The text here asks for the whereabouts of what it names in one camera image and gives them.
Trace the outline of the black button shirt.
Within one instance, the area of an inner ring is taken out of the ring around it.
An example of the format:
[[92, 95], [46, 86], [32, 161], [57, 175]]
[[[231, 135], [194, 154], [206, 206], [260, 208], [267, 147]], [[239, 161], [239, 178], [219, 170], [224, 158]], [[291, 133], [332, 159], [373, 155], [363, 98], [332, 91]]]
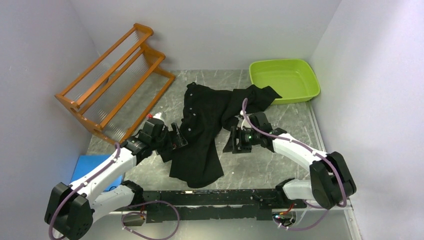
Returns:
[[187, 85], [179, 127], [188, 144], [172, 151], [169, 176], [190, 188], [206, 187], [224, 175], [215, 138], [222, 130], [237, 126], [237, 116], [248, 99], [246, 113], [265, 111], [281, 96], [270, 86], [215, 90], [197, 83]]

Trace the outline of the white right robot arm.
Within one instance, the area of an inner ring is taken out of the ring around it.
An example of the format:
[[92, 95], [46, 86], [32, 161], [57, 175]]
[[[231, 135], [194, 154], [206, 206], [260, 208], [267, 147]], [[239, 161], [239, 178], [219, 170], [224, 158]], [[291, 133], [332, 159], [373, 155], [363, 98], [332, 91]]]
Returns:
[[288, 157], [309, 172], [309, 179], [289, 178], [275, 187], [277, 205], [286, 208], [294, 200], [314, 201], [327, 210], [347, 205], [348, 197], [357, 187], [341, 153], [317, 150], [281, 128], [272, 128], [263, 112], [249, 115], [247, 123], [249, 127], [231, 127], [223, 152], [250, 153], [253, 146], [260, 145]]

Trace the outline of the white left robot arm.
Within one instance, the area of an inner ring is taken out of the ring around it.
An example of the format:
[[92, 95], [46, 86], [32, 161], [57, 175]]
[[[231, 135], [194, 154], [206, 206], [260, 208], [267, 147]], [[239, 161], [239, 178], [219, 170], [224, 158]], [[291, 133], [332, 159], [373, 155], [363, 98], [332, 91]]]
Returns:
[[187, 144], [175, 122], [167, 127], [160, 114], [148, 119], [138, 133], [116, 143], [115, 152], [96, 168], [68, 185], [60, 182], [52, 189], [44, 216], [49, 238], [79, 240], [94, 222], [123, 207], [130, 210], [150, 204], [171, 207], [164, 200], [146, 201], [143, 188], [130, 180], [111, 191], [105, 189], [153, 152], [167, 162], [174, 150]]

